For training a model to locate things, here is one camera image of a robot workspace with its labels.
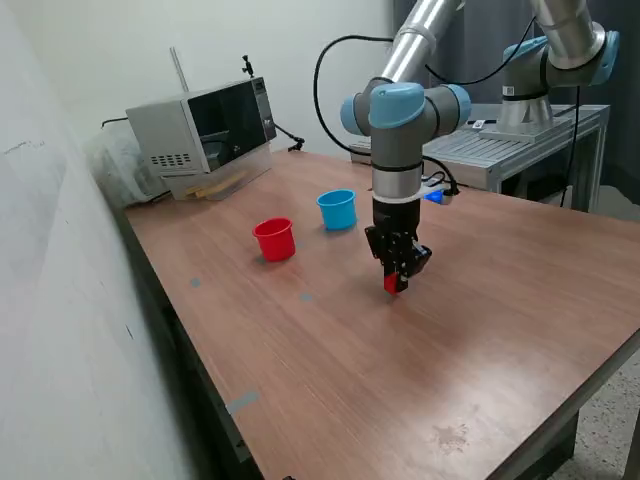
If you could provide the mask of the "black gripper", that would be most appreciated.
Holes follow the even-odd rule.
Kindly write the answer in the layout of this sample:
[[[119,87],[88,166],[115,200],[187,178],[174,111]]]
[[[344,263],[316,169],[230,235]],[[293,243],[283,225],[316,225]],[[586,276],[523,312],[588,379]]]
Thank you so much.
[[[395,272],[393,252],[385,232],[406,233],[400,237],[398,253],[398,291],[409,286],[409,279],[419,274],[431,258],[431,250],[417,239],[420,223],[420,200],[390,204],[373,199],[374,226],[365,228],[373,257],[380,261],[385,274]]]

